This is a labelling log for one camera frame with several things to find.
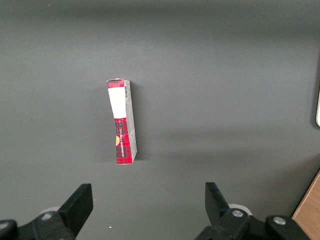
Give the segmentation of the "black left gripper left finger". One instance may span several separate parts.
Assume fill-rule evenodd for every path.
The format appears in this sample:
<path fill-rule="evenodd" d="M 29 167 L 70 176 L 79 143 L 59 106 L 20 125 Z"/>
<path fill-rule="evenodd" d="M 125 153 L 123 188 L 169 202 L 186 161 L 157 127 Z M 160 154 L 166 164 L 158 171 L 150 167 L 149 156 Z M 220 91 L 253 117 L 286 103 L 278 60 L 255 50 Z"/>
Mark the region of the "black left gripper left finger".
<path fill-rule="evenodd" d="M 92 185 L 81 184 L 57 210 L 47 210 L 18 226 L 13 219 L 0 221 L 2 240 L 75 240 L 93 210 Z"/>

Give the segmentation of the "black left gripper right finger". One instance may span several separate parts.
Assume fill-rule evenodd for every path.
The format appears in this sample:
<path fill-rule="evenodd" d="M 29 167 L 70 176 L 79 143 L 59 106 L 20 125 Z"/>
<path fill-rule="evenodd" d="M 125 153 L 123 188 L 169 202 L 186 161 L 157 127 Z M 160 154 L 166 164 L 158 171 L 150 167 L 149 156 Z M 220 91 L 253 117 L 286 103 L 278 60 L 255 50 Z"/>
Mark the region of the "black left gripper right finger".
<path fill-rule="evenodd" d="M 214 182 L 205 184 L 205 210 L 210 221 L 197 240 L 308 240 L 288 216 L 269 215 L 260 221 L 239 207 L 230 207 Z"/>

